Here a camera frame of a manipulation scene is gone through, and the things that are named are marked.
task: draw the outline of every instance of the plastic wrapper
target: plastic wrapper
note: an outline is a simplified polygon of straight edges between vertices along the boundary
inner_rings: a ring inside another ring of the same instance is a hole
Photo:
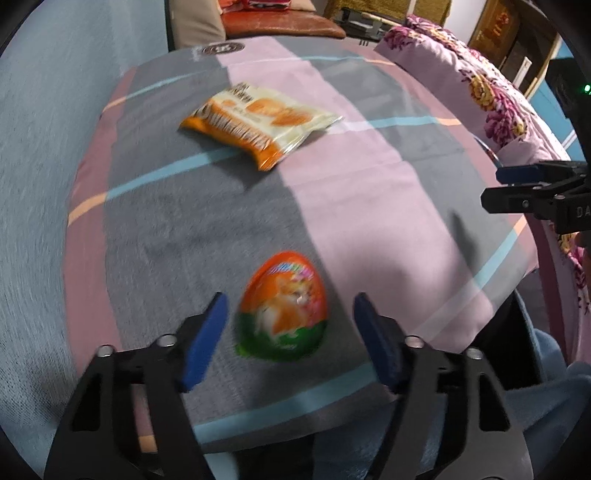
[[[180,126],[249,151],[258,169],[267,171],[313,131],[328,128],[340,119],[275,90],[243,82],[211,97]]]

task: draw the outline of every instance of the blue fabric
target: blue fabric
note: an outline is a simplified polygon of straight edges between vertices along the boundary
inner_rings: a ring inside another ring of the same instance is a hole
[[[558,452],[591,398],[591,365],[573,365],[567,377],[536,387],[507,392],[506,400],[524,428],[534,473]],[[361,480],[384,437],[398,402],[357,422],[316,435],[314,480]],[[422,471],[434,465],[443,429],[445,404],[441,401]]]
[[[121,76],[166,51],[162,0],[45,0],[0,57],[0,424],[37,472],[75,382],[61,281],[74,175]]]

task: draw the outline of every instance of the wooden frame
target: wooden frame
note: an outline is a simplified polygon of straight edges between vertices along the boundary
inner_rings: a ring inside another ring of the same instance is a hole
[[[542,82],[544,81],[544,78],[546,77],[546,72],[548,71],[548,65],[550,64],[550,60],[556,58],[556,55],[558,55],[558,51],[560,50],[561,46],[562,46],[562,38],[560,37],[560,35],[556,34],[556,37],[554,39],[554,43],[552,44],[552,48],[550,49],[550,53],[548,54],[548,57],[546,58],[544,64],[542,65],[542,68],[538,72],[538,75],[536,75],[533,82],[530,83],[530,86],[525,91],[524,95],[525,95],[525,98],[527,98],[528,100],[530,100],[534,96],[534,94],[536,93],[538,88],[540,88],[540,85],[542,84]]]

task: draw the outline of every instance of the bed sheet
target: bed sheet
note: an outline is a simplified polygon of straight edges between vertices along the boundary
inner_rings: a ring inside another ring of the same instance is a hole
[[[449,30],[411,15],[375,51],[427,87],[503,165],[570,159],[523,94]]]
[[[407,69],[498,155],[505,166],[569,156],[526,98],[479,52],[452,32],[410,15],[376,51]],[[567,362],[591,362],[591,300],[573,235],[528,222],[538,246],[550,332]]]
[[[437,348],[462,351],[536,264],[523,216],[480,206],[495,167],[422,85],[367,48],[258,37],[176,51],[128,72],[74,183],[64,258],[67,338],[137,348],[224,291],[232,313],[256,269],[297,250],[329,302],[320,349],[292,363],[236,354],[233,315],[186,406],[206,452],[325,430],[391,401],[351,320],[365,291]],[[270,173],[178,130],[247,81],[343,116]],[[147,422],[139,421],[150,439]]]

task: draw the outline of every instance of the blue gripper pad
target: blue gripper pad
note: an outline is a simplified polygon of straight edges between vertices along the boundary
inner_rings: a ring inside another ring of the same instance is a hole
[[[355,297],[353,318],[379,381],[394,391],[410,376],[402,354],[404,332],[396,320],[380,316],[364,293]]]
[[[185,355],[185,366],[181,379],[185,392],[191,391],[205,377],[209,362],[212,360],[228,320],[228,297],[224,294],[218,295],[215,298],[215,303],[210,304],[203,315],[206,315],[206,318],[203,319],[201,329],[189,345]]]

